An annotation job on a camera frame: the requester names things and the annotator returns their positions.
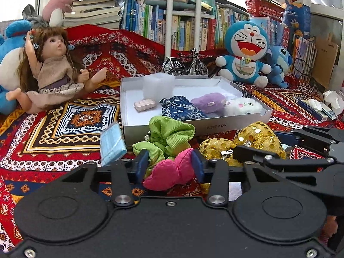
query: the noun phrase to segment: white fluffy toy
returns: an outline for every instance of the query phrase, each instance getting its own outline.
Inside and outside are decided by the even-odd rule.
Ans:
[[[259,114],[263,110],[263,106],[252,98],[237,98],[227,101],[223,113],[225,116],[234,116],[241,114]]]

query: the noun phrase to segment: doll dress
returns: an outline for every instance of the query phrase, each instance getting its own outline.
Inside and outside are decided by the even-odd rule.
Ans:
[[[73,69],[65,55],[38,62],[32,74],[38,82],[39,92],[28,91],[26,94],[40,109],[66,102],[84,88],[83,83],[72,80]]]

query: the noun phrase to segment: red patterned blanket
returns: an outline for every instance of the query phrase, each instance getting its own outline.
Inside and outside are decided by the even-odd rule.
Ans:
[[[127,31],[84,25],[69,30],[75,54],[91,73],[107,67],[110,74],[105,85],[88,96],[68,102],[57,109],[27,115],[21,110],[11,114],[0,127],[0,247],[9,251],[21,239],[13,220],[15,202],[88,160],[100,162],[99,134],[114,120],[121,123],[119,84],[122,77],[142,76],[161,70],[164,48]],[[211,70],[216,56],[224,51],[203,51],[201,57]],[[299,89],[268,87],[254,94],[273,108],[269,126],[288,131],[302,125],[328,126],[297,106]],[[235,131],[195,137],[193,147],[209,137],[232,139]],[[306,155],[294,154],[297,158]],[[100,194],[111,196],[109,184],[101,184]],[[140,185],[133,185],[133,195],[144,195]],[[198,195],[196,180],[177,185],[167,192],[171,196]]]

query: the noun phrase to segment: pink plush toy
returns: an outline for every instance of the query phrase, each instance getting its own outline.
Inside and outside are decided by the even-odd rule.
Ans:
[[[176,184],[186,184],[194,176],[191,165],[193,148],[188,148],[177,155],[174,161],[166,159],[160,161],[147,177],[143,186],[149,190],[163,191]]]
[[[49,0],[42,11],[42,17],[50,27],[61,27],[63,14],[72,12],[72,4],[78,0]]]

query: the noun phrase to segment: metal screw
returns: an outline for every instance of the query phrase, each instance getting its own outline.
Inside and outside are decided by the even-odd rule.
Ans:
[[[225,201],[225,197],[221,195],[213,195],[209,197],[209,202],[211,202],[212,204],[222,204]]]
[[[315,249],[308,250],[306,256],[307,258],[315,258],[318,255],[318,252]]]
[[[24,250],[24,255],[27,258],[35,258],[36,257],[36,252],[30,248]]]
[[[168,201],[166,203],[166,206],[169,206],[169,207],[174,207],[175,205],[177,205],[177,203],[175,201]]]
[[[131,198],[128,195],[119,195],[115,198],[115,202],[118,204],[127,204],[131,202]]]

